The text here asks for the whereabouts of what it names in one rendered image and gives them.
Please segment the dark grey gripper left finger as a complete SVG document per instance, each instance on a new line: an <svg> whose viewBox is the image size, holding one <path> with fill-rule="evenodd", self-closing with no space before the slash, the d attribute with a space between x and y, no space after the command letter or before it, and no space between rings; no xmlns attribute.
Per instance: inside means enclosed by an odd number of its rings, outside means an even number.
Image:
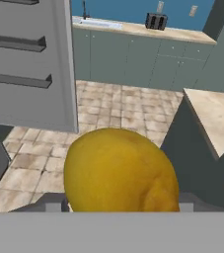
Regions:
<svg viewBox="0 0 224 253"><path fill-rule="evenodd" d="M64 193L45 193L35 203L17 208L16 211L64 212L69 211Z"/></svg>

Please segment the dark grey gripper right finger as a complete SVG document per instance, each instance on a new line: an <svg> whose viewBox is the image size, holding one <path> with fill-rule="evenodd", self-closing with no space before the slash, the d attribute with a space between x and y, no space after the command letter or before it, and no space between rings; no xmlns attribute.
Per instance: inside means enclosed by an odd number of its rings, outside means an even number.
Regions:
<svg viewBox="0 0 224 253"><path fill-rule="evenodd" d="M179 205L182 212L224 211L223 208L208 204L192 193L180 193Z"/></svg>

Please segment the yellow lemon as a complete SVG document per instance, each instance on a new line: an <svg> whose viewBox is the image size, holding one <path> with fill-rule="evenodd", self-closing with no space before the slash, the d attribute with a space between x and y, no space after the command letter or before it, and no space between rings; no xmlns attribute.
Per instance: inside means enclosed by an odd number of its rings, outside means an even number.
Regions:
<svg viewBox="0 0 224 253"><path fill-rule="evenodd" d="M85 133L69 147L64 189L74 211L178 211L179 184L164 151L124 128Z"/></svg>

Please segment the grey-green island with beige top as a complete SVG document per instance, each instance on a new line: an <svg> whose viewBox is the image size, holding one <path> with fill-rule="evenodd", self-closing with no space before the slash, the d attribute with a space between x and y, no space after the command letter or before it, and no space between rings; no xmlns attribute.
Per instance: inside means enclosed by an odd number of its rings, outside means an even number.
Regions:
<svg viewBox="0 0 224 253"><path fill-rule="evenodd" d="M224 211L224 93L184 89L161 149L182 199L192 198L197 211Z"/></svg>

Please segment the grey fridge door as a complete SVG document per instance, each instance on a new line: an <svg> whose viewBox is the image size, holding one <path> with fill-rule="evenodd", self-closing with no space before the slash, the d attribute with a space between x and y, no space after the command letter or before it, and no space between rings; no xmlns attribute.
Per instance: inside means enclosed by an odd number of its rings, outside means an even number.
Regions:
<svg viewBox="0 0 224 253"><path fill-rule="evenodd" d="M76 132L71 0L0 2L0 36L46 41L42 52L0 47L0 74L52 76L47 89L0 83L0 125Z"/></svg>

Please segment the dark grey door shelf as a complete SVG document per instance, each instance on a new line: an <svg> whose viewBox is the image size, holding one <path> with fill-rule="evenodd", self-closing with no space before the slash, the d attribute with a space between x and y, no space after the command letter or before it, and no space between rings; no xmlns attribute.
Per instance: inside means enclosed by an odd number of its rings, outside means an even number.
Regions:
<svg viewBox="0 0 224 253"><path fill-rule="evenodd" d="M0 0L0 2L22 4L22 5L35 5L39 3L39 0Z"/></svg>
<svg viewBox="0 0 224 253"><path fill-rule="evenodd" d="M52 76L48 75L45 79L36 79L0 74L0 83L47 89L52 83Z"/></svg>
<svg viewBox="0 0 224 253"><path fill-rule="evenodd" d="M45 37L38 40L28 40L12 37L0 36L0 47L11 48L17 50L42 52L46 49Z"/></svg>

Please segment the tall grey-green cabinet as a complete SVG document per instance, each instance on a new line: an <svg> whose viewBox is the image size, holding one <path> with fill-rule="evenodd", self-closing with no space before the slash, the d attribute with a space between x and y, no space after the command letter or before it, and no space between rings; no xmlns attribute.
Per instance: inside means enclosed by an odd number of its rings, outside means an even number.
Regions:
<svg viewBox="0 0 224 253"><path fill-rule="evenodd" d="M215 0L203 32L216 41L200 76L194 84L195 89L216 92L224 91L224 0Z"/></svg>

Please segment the grey-green cupboard run with worktop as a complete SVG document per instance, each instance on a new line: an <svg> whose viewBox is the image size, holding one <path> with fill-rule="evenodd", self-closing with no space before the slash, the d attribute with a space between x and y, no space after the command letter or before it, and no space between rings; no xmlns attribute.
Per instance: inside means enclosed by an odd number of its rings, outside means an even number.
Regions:
<svg viewBox="0 0 224 253"><path fill-rule="evenodd" d="M141 88L181 91L194 86L216 45L199 31L151 30L142 24L109 29L80 24L73 18L74 63L81 80Z"/></svg>

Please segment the black toaster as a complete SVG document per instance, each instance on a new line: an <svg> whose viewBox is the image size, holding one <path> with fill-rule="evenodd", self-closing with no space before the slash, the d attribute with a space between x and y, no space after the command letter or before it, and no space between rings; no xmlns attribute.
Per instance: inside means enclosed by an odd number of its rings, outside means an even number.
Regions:
<svg viewBox="0 0 224 253"><path fill-rule="evenodd" d="M152 30L164 31L168 22L165 14L148 13L146 16L145 27Z"/></svg>

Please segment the white sink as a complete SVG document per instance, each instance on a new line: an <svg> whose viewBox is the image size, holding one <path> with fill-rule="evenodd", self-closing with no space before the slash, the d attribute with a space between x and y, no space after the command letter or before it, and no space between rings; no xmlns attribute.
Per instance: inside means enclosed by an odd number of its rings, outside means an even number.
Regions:
<svg viewBox="0 0 224 253"><path fill-rule="evenodd" d="M119 30L122 29L122 24L107 22L107 21L81 19L80 24L86 25L86 26L109 28L109 29L119 29Z"/></svg>

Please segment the black tap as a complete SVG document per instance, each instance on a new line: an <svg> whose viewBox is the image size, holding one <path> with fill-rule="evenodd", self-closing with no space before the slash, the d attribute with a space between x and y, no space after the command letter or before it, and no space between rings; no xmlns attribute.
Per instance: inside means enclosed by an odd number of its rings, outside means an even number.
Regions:
<svg viewBox="0 0 224 253"><path fill-rule="evenodd" d="M82 6L83 6L83 19L86 20L87 18L91 18L90 14L88 14L86 10L86 0L82 0Z"/></svg>

